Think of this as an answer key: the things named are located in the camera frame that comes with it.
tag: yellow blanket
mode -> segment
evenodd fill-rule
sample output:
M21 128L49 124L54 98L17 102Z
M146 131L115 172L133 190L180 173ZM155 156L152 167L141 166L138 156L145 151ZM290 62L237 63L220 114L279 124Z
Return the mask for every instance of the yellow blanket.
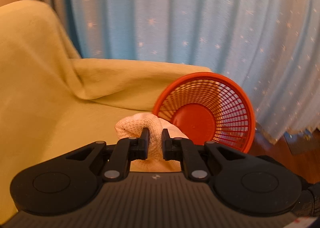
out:
M79 58L46 4L0 8L0 224L16 212L9 186L19 171L96 140L116 143L117 121L152 110L180 76L209 71Z

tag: brown floor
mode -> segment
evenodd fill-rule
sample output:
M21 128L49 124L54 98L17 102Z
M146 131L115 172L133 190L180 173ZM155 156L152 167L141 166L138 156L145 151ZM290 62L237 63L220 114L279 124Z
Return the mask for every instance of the brown floor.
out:
M292 155L283 136L276 145L272 145L262 135L256 133L249 154L268 155L309 183L320 182L320 149Z

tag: star-patterned curtain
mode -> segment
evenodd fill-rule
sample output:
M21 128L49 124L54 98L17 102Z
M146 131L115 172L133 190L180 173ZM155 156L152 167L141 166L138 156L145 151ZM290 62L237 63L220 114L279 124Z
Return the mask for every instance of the star-patterned curtain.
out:
M275 143L320 124L320 0L54 0L84 58L207 66Z

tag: plastic laundry basket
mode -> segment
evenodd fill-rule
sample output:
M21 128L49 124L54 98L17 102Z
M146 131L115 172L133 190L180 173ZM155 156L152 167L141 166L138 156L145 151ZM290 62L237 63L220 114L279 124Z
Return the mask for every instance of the plastic laundry basket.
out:
M195 144L215 141L247 153L255 133L252 105L235 82L198 72L169 85L153 114L177 126Z

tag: basket bottom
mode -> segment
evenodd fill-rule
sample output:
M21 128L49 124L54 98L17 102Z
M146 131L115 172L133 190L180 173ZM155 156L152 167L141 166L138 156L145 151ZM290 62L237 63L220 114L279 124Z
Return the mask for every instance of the basket bottom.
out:
M196 145L203 145L213 139L216 121L211 111L201 104L187 104L179 108L171 119Z

